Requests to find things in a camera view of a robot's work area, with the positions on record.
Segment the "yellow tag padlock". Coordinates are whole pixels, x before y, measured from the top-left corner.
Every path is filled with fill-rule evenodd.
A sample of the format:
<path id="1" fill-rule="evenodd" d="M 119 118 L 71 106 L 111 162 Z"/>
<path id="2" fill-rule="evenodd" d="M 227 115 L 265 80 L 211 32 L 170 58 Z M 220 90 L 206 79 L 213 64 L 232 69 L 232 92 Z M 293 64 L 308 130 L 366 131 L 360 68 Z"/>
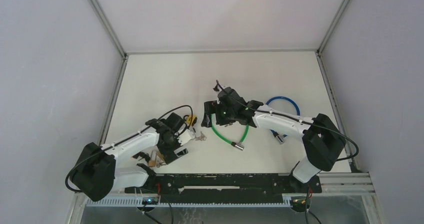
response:
<path id="1" fill-rule="evenodd" d="M 196 124 L 198 118 L 196 115 L 184 115 L 183 119 L 188 126 L 193 127 Z"/>

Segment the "green cable lock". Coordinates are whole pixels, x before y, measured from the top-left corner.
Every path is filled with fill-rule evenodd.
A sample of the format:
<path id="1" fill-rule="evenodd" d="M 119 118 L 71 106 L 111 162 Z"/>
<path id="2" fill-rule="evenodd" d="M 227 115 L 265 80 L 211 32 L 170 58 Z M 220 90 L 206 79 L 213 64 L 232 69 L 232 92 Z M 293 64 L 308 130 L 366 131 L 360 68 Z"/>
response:
<path id="1" fill-rule="evenodd" d="M 245 149 L 244 146 L 244 141 L 248 136 L 249 133 L 249 127 L 245 126 L 245 129 L 243 131 L 242 136 L 240 137 L 240 139 L 236 142 L 234 140 L 229 139 L 228 137 L 226 137 L 225 135 L 223 135 L 217 128 L 216 128 L 216 124 L 211 123 L 211 127 L 210 127 L 213 131 L 213 133 L 219 138 L 221 139 L 223 142 L 229 144 L 230 146 L 243 151 Z"/>

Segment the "blue cable lock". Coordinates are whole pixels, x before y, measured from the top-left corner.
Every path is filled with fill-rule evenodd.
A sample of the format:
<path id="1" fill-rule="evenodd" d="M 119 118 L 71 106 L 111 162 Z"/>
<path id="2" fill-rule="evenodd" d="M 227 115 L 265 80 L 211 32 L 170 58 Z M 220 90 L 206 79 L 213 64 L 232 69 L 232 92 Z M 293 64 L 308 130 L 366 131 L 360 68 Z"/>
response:
<path id="1" fill-rule="evenodd" d="M 266 105 L 276 108 L 277 110 L 292 114 L 300 115 L 299 106 L 290 98 L 285 96 L 275 96 L 266 102 Z M 283 144 L 285 141 L 286 134 L 281 134 L 277 131 L 270 130 L 273 137 L 278 141 L 279 144 Z"/>

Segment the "brass padlock silver keys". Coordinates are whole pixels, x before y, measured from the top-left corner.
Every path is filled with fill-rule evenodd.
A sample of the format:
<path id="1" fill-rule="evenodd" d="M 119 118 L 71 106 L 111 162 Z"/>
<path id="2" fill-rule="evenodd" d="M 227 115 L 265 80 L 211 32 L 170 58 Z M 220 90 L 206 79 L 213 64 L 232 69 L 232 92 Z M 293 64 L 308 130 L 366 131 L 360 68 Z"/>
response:
<path id="1" fill-rule="evenodd" d="M 199 132 L 199 136 L 195 137 L 196 141 L 205 141 L 206 139 L 207 139 L 207 137 L 205 136 L 205 134 L 202 131 Z"/>

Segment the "large brass padlock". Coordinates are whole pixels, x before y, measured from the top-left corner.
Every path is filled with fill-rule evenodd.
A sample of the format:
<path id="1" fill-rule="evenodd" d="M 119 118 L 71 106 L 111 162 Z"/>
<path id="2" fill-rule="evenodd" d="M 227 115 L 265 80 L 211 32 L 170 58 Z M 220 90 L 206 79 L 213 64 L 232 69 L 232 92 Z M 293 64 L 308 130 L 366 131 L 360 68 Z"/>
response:
<path id="1" fill-rule="evenodd" d="M 156 153 L 155 153 L 155 161 L 156 161 L 156 166 L 157 167 L 161 167 L 161 166 L 167 165 L 166 162 L 165 162 L 165 160 L 164 160 L 163 155 L 160 153 L 159 150 L 157 150 Z"/>

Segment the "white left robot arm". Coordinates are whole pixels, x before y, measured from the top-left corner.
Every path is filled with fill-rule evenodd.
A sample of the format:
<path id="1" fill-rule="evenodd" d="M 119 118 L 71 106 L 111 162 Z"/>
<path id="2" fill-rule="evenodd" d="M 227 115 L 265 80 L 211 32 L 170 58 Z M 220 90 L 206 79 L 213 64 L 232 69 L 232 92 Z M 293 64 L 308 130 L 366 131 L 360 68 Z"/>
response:
<path id="1" fill-rule="evenodd" d="M 161 159 L 170 164 L 188 153 L 183 146 L 194 138 L 191 125 L 174 112 L 167 118 L 148 120 L 145 127 L 117 142 L 85 145 L 65 185 L 74 184 L 95 202 L 130 187 L 149 193 L 156 187 L 156 172 L 147 164 L 127 166 L 126 161 L 145 149 L 157 148 Z"/>

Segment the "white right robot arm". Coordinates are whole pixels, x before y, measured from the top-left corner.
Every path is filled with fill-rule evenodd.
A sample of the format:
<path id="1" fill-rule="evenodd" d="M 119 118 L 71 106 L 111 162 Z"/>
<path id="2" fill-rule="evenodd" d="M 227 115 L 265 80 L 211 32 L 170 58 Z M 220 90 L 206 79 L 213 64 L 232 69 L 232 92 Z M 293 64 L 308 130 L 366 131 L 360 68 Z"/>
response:
<path id="1" fill-rule="evenodd" d="M 245 101 L 231 87 L 217 85 L 215 91 L 217 99 L 203 104 L 202 127 L 212 127 L 213 120 L 220 126 L 238 122 L 285 134 L 303 144 L 305 157 L 295 165 L 289 178 L 289 187 L 295 192 L 307 188 L 319 172 L 331 171 L 347 144 L 347 137 L 325 114 L 315 117 L 292 115 L 275 111 L 260 101 Z"/>

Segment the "orange black padlock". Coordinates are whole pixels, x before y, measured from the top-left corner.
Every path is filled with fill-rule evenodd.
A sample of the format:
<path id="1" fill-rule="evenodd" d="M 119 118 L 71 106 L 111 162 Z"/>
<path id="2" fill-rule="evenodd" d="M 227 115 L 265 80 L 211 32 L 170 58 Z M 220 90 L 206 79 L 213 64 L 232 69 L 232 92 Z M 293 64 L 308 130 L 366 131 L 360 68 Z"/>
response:
<path id="1" fill-rule="evenodd" d="M 151 160 L 151 157 L 149 154 L 146 154 L 145 152 L 138 152 L 135 155 L 133 155 L 133 158 L 138 159 L 144 159 L 146 162 L 149 162 Z"/>

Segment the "small brass padlock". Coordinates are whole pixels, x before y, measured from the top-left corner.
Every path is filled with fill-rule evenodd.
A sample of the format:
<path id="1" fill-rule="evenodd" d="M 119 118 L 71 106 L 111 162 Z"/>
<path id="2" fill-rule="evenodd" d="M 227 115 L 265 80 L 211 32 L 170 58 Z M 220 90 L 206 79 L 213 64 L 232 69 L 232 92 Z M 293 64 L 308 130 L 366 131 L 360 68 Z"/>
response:
<path id="1" fill-rule="evenodd" d="M 149 168 L 154 168 L 157 165 L 157 150 L 153 149 L 150 153 L 150 160 L 147 162 Z"/>

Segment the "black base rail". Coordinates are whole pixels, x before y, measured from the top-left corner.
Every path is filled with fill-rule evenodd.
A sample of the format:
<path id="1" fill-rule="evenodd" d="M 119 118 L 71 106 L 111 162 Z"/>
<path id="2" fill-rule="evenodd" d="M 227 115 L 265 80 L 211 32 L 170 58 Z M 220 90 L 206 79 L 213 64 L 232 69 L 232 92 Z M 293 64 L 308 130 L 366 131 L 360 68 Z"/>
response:
<path id="1" fill-rule="evenodd" d="M 126 194 L 153 194 L 172 204 L 277 204 L 283 195 L 322 193 L 318 176 L 303 184 L 291 174 L 157 174 Z"/>

